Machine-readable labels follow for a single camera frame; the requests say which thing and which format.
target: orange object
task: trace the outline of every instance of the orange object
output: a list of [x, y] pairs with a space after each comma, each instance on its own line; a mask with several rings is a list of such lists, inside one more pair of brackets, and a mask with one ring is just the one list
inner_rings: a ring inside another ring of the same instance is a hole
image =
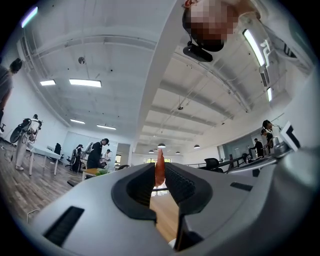
[[159, 149], [154, 172], [155, 186], [162, 185], [165, 182], [165, 178], [165, 158], [162, 149]]

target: wooden floor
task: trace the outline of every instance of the wooden floor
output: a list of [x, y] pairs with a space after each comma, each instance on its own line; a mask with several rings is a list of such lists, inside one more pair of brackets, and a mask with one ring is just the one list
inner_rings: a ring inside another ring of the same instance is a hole
[[[11, 150], [8, 144], [0, 143], [5, 148]], [[35, 155], [32, 175], [29, 175], [29, 156], [25, 154], [22, 167], [23, 171], [15, 169], [15, 158], [12, 162], [5, 159], [5, 151], [0, 149], [0, 188], [1, 195], [8, 202], [8, 207], [12, 214], [17, 215], [22, 220], [27, 219], [27, 213], [35, 209], [42, 209], [52, 201], [56, 200], [72, 187], [67, 184], [67, 180], [80, 182], [82, 174], [76, 174], [64, 164], [58, 164], [56, 175], [54, 175], [55, 165], [49, 158], [46, 160], [46, 168], [42, 167], [44, 157]], [[30, 219], [37, 213], [31, 213]]]
[[[0, 142], [6, 149], [12, 148]], [[71, 172], [65, 168], [64, 164], [58, 164], [56, 175], [54, 175], [55, 165], [51, 164], [47, 158], [46, 168], [42, 167], [44, 157], [35, 155], [32, 175], [29, 175], [29, 156], [25, 154], [22, 166], [23, 171], [15, 169], [15, 158], [12, 162], [5, 159], [5, 151], [0, 149], [0, 192], [4, 200], [8, 202], [8, 207], [13, 215], [18, 216], [23, 221], [27, 220], [27, 213], [35, 209], [43, 209], [45, 206], [65, 194], [72, 187], [67, 184], [68, 180], [75, 182], [82, 181], [82, 174]], [[178, 229], [179, 208], [170, 194], [152, 196], [150, 208], [156, 212], [156, 228], [169, 242], [176, 238]], [[31, 220], [37, 212], [31, 213]]]
[[152, 196], [150, 209], [156, 212], [156, 228], [170, 242], [177, 237], [179, 208], [170, 194]]

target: black cap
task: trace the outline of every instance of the black cap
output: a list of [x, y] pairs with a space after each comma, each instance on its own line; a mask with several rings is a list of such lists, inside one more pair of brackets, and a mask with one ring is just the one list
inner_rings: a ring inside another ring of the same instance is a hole
[[10, 70], [12, 73], [16, 74], [22, 67], [22, 60], [17, 58], [10, 64]]

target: table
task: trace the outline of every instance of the table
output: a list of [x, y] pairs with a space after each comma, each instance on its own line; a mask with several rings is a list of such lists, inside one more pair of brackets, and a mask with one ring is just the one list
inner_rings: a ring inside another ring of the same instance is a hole
[[85, 180], [87, 174], [97, 176], [96, 175], [97, 171], [98, 171], [98, 168], [91, 168], [91, 169], [82, 170], [82, 181]]
[[39, 154], [39, 155], [44, 156], [43, 166], [42, 166], [43, 168], [46, 167], [47, 157], [56, 159], [55, 166], [54, 166], [54, 175], [57, 175], [58, 160], [60, 159], [59, 154], [56, 154], [43, 146], [33, 144], [30, 141], [28, 142], [27, 147], [30, 149], [30, 152], [31, 152], [30, 165], [29, 165], [29, 175], [32, 175], [32, 166], [34, 163], [35, 154]]

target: fluorescent light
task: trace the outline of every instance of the fluorescent light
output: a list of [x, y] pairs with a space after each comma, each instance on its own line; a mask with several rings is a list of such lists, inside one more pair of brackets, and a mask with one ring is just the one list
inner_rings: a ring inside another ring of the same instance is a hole
[[22, 21], [21, 27], [24, 28], [27, 23], [37, 14], [38, 7], [35, 7], [28, 15], [27, 17]]
[[106, 129], [110, 129], [110, 130], [116, 130], [116, 128], [114, 127], [109, 127], [109, 126], [104, 126], [104, 125], [99, 125], [97, 124], [96, 126], [100, 127], [100, 128], [106, 128]]
[[249, 42], [252, 50], [254, 51], [254, 54], [255, 54], [256, 58], [258, 59], [260, 66], [263, 66], [265, 64], [265, 60], [261, 54], [260, 48], [259, 48], [258, 44], [256, 43], [254, 37], [252, 36], [252, 34], [250, 33], [250, 31], [248, 29], [246, 29], [243, 32], [243, 35], [245, 36], [245, 38]]
[[85, 122], [82, 122], [82, 121], [78, 121], [78, 120], [73, 120], [73, 119], [70, 119], [71, 122], [75, 122], [75, 123], [79, 123], [79, 124], [85, 124]]
[[55, 86], [56, 82], [55, 82], [55, 80], [48, 80], [48, 81], [42, 81], [42, 82], [40, 82], [40, 84], [42, 86]]
[[69, 79], [69, 82], [74, 86], [101, 87], [101, 81], [96, 80]]
[[271, 87], [269, 87], [266, 91], [267, 91], [267, 93], [268, 93], [268, 99], [269, 99], [269, 101], [272, 101], [272, 89], [271, 89]]

